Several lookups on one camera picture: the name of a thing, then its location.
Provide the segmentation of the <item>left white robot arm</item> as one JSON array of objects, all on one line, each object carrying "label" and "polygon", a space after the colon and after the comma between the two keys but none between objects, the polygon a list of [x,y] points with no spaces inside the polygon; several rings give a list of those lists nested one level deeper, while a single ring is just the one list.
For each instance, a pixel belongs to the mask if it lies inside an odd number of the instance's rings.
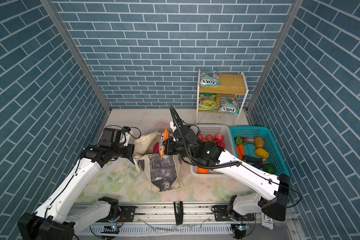
[{"label": "left white robot arm", "polygon": [[104,128],[101,139],[82,151],[71,172],[60,186],[32,214],[24,213],[18,228],[24,240],[74,240],[77,234],[98,220],[117,223],[123,214],[119,201],[101,197],[90,207],[69,216],[76,199],[88,182],[107,163],[119,158],[131,159],[131,127],[111,125]]}]

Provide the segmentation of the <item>pink dragon fruit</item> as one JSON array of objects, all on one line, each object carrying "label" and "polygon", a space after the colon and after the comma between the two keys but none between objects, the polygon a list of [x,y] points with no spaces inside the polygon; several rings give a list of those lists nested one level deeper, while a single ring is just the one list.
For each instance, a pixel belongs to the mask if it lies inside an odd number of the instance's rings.
[{"label": "pink dragon fruit", "polygon": [[154,153],[154,154],[159,154],[159,153],[160,153],[160,144],[159,144],[159,143],[156,143],[156,144],[153,146],[153,153]]}]

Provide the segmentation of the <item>orange Fox's candy bag top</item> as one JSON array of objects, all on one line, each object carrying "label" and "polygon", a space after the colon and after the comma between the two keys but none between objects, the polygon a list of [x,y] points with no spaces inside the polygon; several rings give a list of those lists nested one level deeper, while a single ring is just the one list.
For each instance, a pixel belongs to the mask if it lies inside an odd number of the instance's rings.
[{"label": "orange Fox's candy bag top", "polygon": [[168,129],[165,129],[164,132],[161,135],[160,138],[160,147],[159,147],[159,151],[160,151],[160,157],[163,158],[164,155],[167,152],[167,145],[168,145],[168,139],[169,139],[169,133],[168,133]]}]

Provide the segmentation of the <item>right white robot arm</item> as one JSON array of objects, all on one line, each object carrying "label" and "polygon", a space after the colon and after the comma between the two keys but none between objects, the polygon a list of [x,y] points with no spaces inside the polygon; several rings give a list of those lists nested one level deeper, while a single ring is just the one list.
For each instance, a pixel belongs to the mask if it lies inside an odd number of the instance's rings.
[{"label": "right white robot arm", "polygon": [[250,196],[231,197],[227,207],[230,218],[262,212],[276,221],[285,221],[287,209],[290,208],[289,193],[293,191],[289,186],[289,176],[272,175],[257,169],[214,142],[202,142],[189,127],[174,127],[173,130],[173,137],[167,131],[161,135],[162,156],[188,158],[198,168],[225,174],[255,190],[255,194]]}]

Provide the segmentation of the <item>cream canvas tote bag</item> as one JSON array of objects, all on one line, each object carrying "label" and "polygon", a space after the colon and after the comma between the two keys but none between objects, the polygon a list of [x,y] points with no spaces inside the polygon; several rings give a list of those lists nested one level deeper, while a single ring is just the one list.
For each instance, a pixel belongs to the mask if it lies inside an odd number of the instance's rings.
[{"label": "cream canvas tote bag", "polygon": [[153,146],[160,143],[161,134],[154,132],[134,141],[133,162],[139,173],[147,178],[153,194],[176,190],[180,185],[182,160],[178,155],[163,158],[153,153]]}]

